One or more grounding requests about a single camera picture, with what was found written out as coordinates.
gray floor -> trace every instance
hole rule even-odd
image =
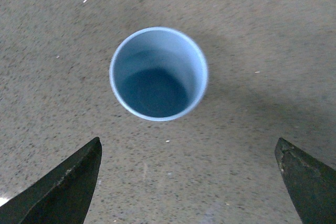
[[[335,3],[0,0],[0,197],[99,136],[86,223],[301,223],[274,148],[336,168]],[[205,98],[171,122],[130,114],[109,83],[118,44],[150,26],[187,33],[209,64]]]

plastic cup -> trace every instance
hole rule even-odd
[[[207,81],[207,63],[199,46],[167,27],[132,34],[117,48],[110,65],[110,83],[118,101],[151,121],[169,121],[192,111]]]

white speck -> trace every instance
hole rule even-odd
[[[0,206],[4,205],[9,199],[0,197]]]

cup bottom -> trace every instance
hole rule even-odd
[[[185,88],[164,69],[148,69],[129,76],[119,92],[129,107],[155,118],[178,114],[188,106]]]

